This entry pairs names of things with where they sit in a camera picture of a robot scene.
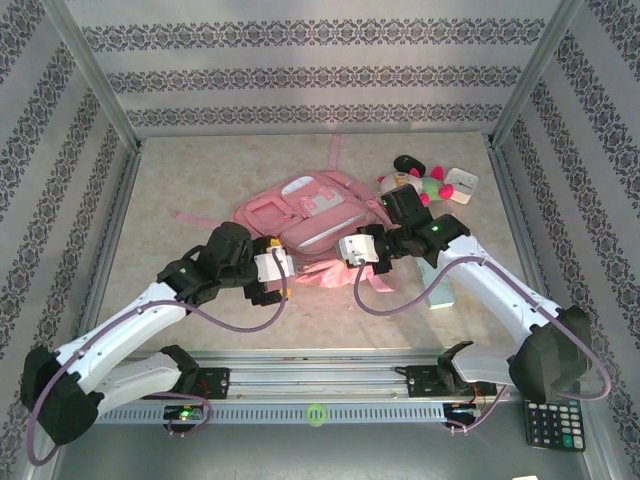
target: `marble floor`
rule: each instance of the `marble floor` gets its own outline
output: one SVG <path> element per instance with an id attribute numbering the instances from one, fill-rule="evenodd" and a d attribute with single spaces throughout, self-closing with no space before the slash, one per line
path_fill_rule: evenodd
<path id="1" fill-rule="evenodd" d="M 104 321 L 154 281 L 171 260 L 210 231 L 174 219 L 177 211 L 230 219 L 237 205 L 287 177 L 326 168 L 331 135 L 179 137 L 148 139 L 143 151 L 124 228 L 102 305 Z M 522 278 L 511 232 L 479 133 L 343 135 L 339 169 L 376 189 L 376 178 L 393 171 L 400 154 L 410 154 L 429 168 L 459 167 L 479 177 L 471 202 L 438 204 L 434 215 L 453 213 L 485 248 Z M 415 261 L 397 262 L 401 289 L 378 294 L 361 288 L 366 303 L 388 309 L 422 291 Z M 429 310 L 419 305 L 391 317 L 361 311 L 352 287 L 321 289 L 294 283 L 284 314 L 267 330 L 237 334 L 191 315 L 152 339 L 141 350 L 180 344 L 187 350 L 441 348 L 462 340 L 505 344 L 502 324 L 452 281 L 453 307 Z M 204 310 L 229 323 L 252 326 L 267 320 L 275 306 L 252 307 L 241 289 L 225 290 Z"/>

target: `wall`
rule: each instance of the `wall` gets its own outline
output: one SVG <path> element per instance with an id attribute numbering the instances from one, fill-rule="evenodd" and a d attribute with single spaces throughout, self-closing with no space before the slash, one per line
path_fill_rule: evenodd
<path id="1" fill-rule="evenodd" d="M 503 145 L 547 286 L 613 377 L 599 435 L 620 478 L 640 477 L 639 7 L 585 2 Z"/>
<path id="2" fill-rule="evenodd" d="M 41 5 L 0 3 L 0 479 L 26 429 L 22 363 L 82 315 L 125 151 Z"/>
<path id="3" fill-rule="evenodd" d="M 490 132 L 558 0 L 73 0 L 140 137 Z"/>

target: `stuffed toy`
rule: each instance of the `stuffed toy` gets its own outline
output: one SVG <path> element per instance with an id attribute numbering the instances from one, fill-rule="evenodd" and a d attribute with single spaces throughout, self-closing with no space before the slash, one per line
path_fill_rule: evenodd
<path id="1" fill-rule="evenodd" d="M 434 168 L 428 177 L 425 177 L 427 168 L 415 158 L 409 155 L 400 155 L 393 162 L 396 173 L 379 177 L 380 195 L 387 193 L 401 185 L 410 184 L 420 195 L 422 204 L 426 207 L 430 203 L 449 200 L 453 195 L 453 185 L 445 184 L 444 168 Z"/>

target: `pink backpack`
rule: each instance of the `pink backpack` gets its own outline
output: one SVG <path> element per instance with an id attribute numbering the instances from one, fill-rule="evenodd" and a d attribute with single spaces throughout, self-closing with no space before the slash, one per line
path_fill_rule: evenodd
<path id="1" fill-rule="evenodd" d="M 391 221 L 364 184 L 338 171 L 310 171 L 259 194 L 233 214 L 253 237 L 273 235 L 296 260 L 296 281 L 339 287 L 355 281 L 357 269 L 337 258 L 340 238 L 358 227 Z M 378 291 L 393 291 L 371 267 L 366 276 Z"/>

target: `green ring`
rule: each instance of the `green ring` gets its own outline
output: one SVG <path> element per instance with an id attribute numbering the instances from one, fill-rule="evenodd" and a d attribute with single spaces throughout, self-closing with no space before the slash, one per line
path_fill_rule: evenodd
<path id="1" fill-rule="evenodd" d="M 319 412 L 320 416 L 318 418 L 314 417 L 314 413 Z M 312 427 L 319 427 L 324 425 L 324 422 L 327 421 L 328 418 L 327 409 L 324 405 L 320 405 L 319 403 L 313 403 L 307 409 L 307 422 Z"/>

